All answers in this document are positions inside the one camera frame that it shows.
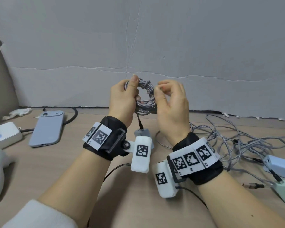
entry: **smartphone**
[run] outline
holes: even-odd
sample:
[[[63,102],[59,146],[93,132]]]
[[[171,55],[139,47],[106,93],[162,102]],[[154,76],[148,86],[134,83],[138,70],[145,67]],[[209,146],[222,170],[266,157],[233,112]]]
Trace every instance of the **smartphone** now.
[[[61,110],[43,112],[39,116],[29,145],[39,147],[59,142],[63,120],[64,112]]]

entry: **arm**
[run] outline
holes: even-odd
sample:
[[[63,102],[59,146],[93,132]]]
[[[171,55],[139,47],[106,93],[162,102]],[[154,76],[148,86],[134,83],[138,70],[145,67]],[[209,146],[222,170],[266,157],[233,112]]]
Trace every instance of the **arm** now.
[[[139,80],[134,75],[125,90],[127,81],[122,80],[111,88],[109,116],[119,119],[128,128],[136,107]],[[38,202],[31,200],[4,228],[86,227],[109,166],[110,161],[83,149]]]
[[[160,131],[172,146],[190,132],[189,104],[182,84],[160,81],[154,89]],[[167,102],[165,94],[171,96]],[[285,227],[285,220],[262,204],[227,172],[198,186],[218,227]]]

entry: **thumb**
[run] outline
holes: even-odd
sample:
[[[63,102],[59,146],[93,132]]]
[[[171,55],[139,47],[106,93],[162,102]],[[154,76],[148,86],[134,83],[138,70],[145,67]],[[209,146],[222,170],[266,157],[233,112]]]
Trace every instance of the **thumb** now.
[[[154,97],[158,109],[168,107],[166,96],[158,86],[154,88]]]
[[[129,80],[128,87],[127,87],[127,89],[125,91],[127,93],[133,95],[133,97],[135,97],[137,86],[138,86],[138,82],[139,82],[138,76],[133,74],[133,76]]]

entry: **white debris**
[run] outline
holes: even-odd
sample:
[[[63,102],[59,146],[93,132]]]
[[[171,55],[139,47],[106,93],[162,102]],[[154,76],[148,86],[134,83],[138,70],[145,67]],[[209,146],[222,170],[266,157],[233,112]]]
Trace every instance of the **white debris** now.
[[[3,116],[2,120],[12,119],[12,118],[16,117],[17,115],[22,117],[23,115],[28,114],[29,112],[31,112],[31,110],[32,110],[31,108],[14,110],[14,111],[10,112],[8,116]]]

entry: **forearm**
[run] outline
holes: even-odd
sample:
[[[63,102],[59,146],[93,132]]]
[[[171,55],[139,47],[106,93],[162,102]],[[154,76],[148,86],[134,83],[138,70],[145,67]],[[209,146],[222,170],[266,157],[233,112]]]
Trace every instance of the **forearm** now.
[[[198,186],[218,227],[285,227],[285,220],[223,171]]]
[[[38,201],[85,227],[109,166],[110,161],[84,149]]]

